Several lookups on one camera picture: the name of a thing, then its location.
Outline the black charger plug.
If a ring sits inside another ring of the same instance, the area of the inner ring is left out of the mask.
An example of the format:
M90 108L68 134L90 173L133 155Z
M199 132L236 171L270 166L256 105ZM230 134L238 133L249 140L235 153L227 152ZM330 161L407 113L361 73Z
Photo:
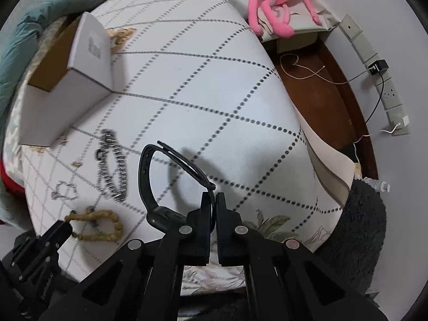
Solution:
M389 65L385 59L377 59L368 67L368 71L371 75L383 75L388 69Z

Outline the pink panther plush toy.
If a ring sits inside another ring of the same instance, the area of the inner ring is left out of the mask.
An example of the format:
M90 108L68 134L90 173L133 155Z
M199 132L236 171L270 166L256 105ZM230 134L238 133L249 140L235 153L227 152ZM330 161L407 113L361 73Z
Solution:
M247 21L253 33L256 34L257 37L263 36L263 29L258 21L258 9L261 8L273 29L273 33L280 38L291 38L295 34L295 30L289 25L291 16L287 3L290 1L291 0L249 0L247 5ZM318 26L322 26L322 22L311 0L303 0L303 3L314 23Z

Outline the teal duvet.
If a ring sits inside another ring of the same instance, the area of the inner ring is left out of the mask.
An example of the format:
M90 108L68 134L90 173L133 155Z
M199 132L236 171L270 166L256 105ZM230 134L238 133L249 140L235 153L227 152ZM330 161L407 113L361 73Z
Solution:
M36 39L60 17L90 11L105 0L40 0L17 20L10 36L1 37L1 114L5 114L24 61L36 52Z

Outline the white charger plug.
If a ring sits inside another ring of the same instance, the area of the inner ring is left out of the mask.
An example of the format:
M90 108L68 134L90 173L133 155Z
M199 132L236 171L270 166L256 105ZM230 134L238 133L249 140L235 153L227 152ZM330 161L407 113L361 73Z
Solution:
M402 116L398 121L396 122L396 126L398 130L404 129L409 125L409 118L407 115Z

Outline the white power strip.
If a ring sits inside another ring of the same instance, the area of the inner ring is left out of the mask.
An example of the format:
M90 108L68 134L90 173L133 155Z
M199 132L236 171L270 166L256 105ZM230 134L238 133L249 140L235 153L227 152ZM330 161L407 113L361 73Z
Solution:
M390 126L382 133L393 136L410 134L409 116L396 90L386 59L371 45L369 39L365 37L363 29L349 14L343 17L339 23L339 29L351 43L379 94L375 107L366 118L365 123L370 121L379 105L382 104Z

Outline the black fitness band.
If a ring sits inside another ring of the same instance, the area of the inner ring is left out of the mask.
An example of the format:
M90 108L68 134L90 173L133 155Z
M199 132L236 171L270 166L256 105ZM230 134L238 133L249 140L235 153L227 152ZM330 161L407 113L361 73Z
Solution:
M165 190L157 198L155 198L152 192L150 181L150 167L155 153L164 154L170 159L167 165L172 164L178 166L181 170L177 176L168 183L168 186L165 187ZM206 176L203 170L192 160L189 160L162 141L157 141L157 145L147 144L143 148L139 158L138 190L140 199L147 211L147 221L153 228L162 233L167 233L168 230L172 229L179 229L186 224L186 217L183 214L158 204L184 173L192 177L208 192L209 228L210 233L212 233L215 228L216 214L214 196L214 190L216 189L215 184L209 181L208 176Z

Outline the white patterned tablecloth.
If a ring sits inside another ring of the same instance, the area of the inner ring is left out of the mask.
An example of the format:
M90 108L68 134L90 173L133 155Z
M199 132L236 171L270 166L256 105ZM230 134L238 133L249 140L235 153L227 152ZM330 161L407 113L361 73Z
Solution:
M227 0L108 0L93 14L134 32L112 57L112 93L53 146L22 150L38 234L94 207L117 213L123 241L159 239L137 175L142 149L162 141L198 165L249 228L311 251L327 240L342 205L321 182L308 126L266 50Z

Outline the white cardboard box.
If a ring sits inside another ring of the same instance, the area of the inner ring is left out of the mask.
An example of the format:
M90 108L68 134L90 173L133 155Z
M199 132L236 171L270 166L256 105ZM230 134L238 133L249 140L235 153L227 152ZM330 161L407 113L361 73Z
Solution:
M112 90L110 37L85 12L70 24L30 76L19 143L49 147Z

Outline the red blanket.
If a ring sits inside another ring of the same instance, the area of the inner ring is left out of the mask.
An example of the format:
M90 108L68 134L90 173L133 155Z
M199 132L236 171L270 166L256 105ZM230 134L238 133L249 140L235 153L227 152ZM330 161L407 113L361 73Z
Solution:
M6 174L3 162L1 162L1 181L4 184L6 191L8 191L9 193L14 195L25 194L25 189Z

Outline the grey white patterned pillow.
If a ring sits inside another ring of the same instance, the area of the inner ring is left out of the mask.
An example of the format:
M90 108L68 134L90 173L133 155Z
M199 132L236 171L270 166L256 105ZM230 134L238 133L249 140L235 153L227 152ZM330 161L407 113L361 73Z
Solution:
M24 61L24 67L20 69L17 84L6 116L5 135L2 157L5 170L15 178L23 178L22 147L19 143L20 124L22 117L23 96L28 81L41 63L54 42L61 36L68 25L67 17L60 17L48 26L36 39L36 52L30 59Z

